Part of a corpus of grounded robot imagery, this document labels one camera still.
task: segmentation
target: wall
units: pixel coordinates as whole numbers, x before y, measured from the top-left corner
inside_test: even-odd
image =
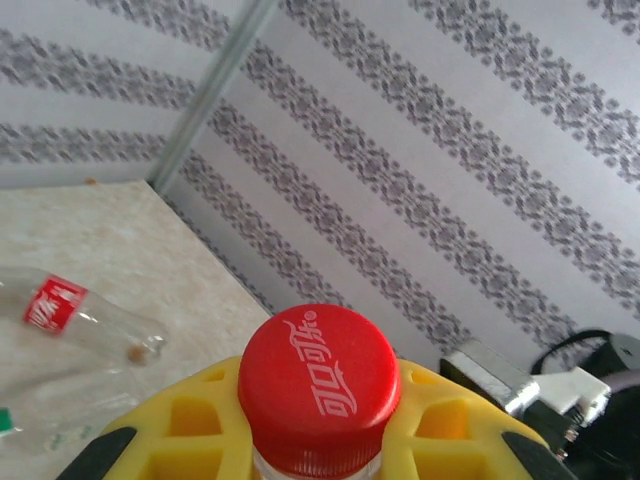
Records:
[[[242,6],[4,0],[0,188],[144,178]]]
[[[352,306],[425,365],[640,336],[639,14],[282,2],[166,199],[266,305]]]

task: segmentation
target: coca-cola bottle cap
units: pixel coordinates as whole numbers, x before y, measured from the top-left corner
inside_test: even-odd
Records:
[[[251,338],[238,396],[270,466],[340,479],[380,452],[400,385],[393,349],[373,323],[336,305],[301,305]]]

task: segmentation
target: clear plastic bottle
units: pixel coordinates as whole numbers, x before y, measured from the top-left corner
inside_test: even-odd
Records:
[[[0,313],[121,364],[154,362],[168,338],[160,322],[36,268],[0,267]]]
[[[128,369],[49,372],[0,393],[0,457],[52,452],[95,437],[140,402]]]
[[[301,305],[253,335],[238,399],[264,480],[371,480],[400,400],[393,348],[362,315]]]

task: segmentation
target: bottle neck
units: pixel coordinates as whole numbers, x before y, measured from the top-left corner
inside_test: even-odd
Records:
[[[260,472],[261,480],[318,480],[313,477],[301,477],[297,475],[290,475],[282,473],[279,470],[273,468],[269,463],[260,455],[260,453],[253,449],[253,463]],[[382,466],[382,454],[378,453],[369,463],[367,463],[361,470],[356,473],[335,480],[372,480],[374,476],[380,470]]]

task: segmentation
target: marble tabletop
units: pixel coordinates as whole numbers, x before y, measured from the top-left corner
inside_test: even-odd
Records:
[[[0,228],[0,266],[53,272],[169,328],[161,360],[136,369],[146,396],[242,353],[268,318],[145,182],[0,191]],[[0,378],[44,368],[7,343]],[[0,480],[52,480],[83,446],[2,460]]]

